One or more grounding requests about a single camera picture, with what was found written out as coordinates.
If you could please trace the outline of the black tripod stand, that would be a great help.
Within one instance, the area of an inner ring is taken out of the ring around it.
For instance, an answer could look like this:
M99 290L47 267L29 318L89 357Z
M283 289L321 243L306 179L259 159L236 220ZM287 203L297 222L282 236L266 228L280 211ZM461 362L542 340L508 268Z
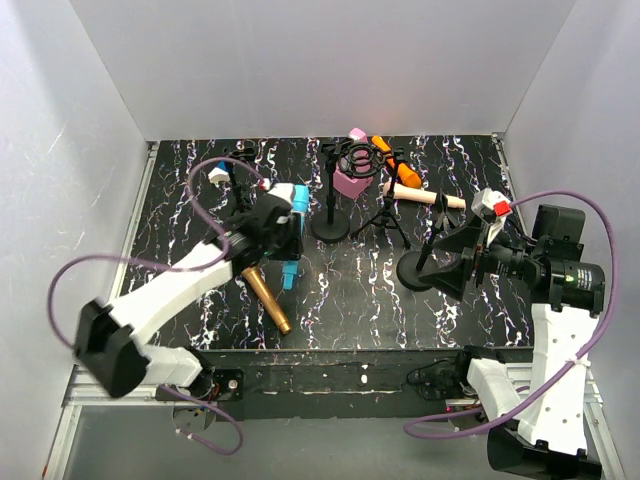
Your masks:
M392 153L395 155L398 162L405 161L405 154L403 148L398 148L397 150L392 150ZM382 230L396 230L403 241L403 245L406 249L411 248L411 242L405 235L402 227L400 226L397 215L392 211L392 205L394 199L392 197L394 186L398 183L397 172L393 172L391 176L391 183L387 190L387 192L383 195L383 206L378 210L378 212L371 217L368 221L363 223L356 231L349 234L349 238L351 240L355 240L359 234L365 230L369 226L374 226L376 228Z
M257 150L254 147L231 150L225 148L223 156L238 160L242 164L254 166L257 158ZM241 173L241 168L233 163L223 162L222 166L229 175L233 205L231 215L244 213L251 206L247 176Z

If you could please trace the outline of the gold microphone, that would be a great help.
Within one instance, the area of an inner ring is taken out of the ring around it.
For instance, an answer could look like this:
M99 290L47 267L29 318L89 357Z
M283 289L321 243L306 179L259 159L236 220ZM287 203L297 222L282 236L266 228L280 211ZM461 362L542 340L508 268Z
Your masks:
M257 266L248 267L241 272L241 275L249 283L280 333L288 335L292 330L289 319L263 279L260 269Z

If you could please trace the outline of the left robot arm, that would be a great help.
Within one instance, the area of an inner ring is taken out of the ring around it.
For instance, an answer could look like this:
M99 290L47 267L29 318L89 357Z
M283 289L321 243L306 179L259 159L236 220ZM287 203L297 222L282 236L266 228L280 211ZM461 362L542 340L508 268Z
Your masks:
M229 219L166 271L109 304L92 300L79 314L75 358L112 398L141 385L171 385L201 399L214 388L213 366L192 347L151 344L153 335L205 293L264 259L297 260L304 211L266 196Z

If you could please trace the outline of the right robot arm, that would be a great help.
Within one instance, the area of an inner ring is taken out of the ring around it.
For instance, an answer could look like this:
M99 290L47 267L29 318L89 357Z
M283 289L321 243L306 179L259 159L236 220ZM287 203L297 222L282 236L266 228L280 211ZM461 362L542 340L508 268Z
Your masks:
M487 420L487 456L496 471L529 479L598 479L602 466L588 456L583 403L587 360L578 350L594 334L603 310L605 276L581 260L586 216L578 209L541 205L531 243L508 246L498 236L509 202L476 200L471 217L436 241L459 255L452 265L420 280L460 298L472 277L514 277L530 292L534 350L529 399L508 377L503 358L467 346L456 374L478 395Z

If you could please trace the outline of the round base shock-mount stand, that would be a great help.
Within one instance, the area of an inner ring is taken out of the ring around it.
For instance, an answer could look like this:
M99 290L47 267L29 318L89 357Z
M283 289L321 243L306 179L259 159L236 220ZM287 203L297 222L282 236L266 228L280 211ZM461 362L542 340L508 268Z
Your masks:
M375 145L345 137L335 143L323 143L320 153L325 157L328 175L326 207L311 217L312 235L326 244L345 239L350 232L350 220L336 208L335 172L342 173L352 189L364 190L369 178L385 165L385 154Z

